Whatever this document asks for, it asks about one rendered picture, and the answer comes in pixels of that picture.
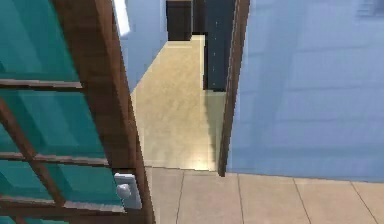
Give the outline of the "black cabinet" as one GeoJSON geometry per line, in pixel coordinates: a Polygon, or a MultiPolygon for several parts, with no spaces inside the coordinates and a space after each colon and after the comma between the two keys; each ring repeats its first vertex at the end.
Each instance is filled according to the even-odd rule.
{"type": "Polygon", "coordinates": [[[192,1],[166,0],[169,41],[189,41],[192,36],[192,1]]]}

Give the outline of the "white window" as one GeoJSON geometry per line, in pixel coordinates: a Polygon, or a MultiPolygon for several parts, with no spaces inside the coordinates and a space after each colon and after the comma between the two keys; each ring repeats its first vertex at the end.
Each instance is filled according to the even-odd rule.
{"type": "Polygon", "coordinates": [[[113,4],[119,35],[125,36],[130,32],[126,0],[113,0],[113,4]]]}

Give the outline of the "dark blue cabinet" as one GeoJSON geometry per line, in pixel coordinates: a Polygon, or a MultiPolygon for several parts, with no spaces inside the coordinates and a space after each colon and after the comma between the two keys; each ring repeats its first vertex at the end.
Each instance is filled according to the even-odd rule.
{"type": "Polygon", "coordinates": [[[226,90],[235,0],[205,0],[204,87],[226,90]]]}

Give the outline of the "white door knob plate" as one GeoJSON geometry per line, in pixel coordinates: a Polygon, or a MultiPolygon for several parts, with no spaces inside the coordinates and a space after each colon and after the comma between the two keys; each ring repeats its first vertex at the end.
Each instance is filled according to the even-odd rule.
{"type": "Polygon", "coordinates": [[[142,202],[136,177],[133,174],[115,173],[116,194],[127,209],[141,209],[142,202]]]}

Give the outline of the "brown door with teal panes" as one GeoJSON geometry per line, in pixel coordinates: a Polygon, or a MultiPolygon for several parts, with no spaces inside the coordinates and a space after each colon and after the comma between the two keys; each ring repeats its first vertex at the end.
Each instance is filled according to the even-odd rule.
{"type": "Polygon", "coordinates": [[[156,224],[112,0],[0,0],[0,224],[156,224]]]}

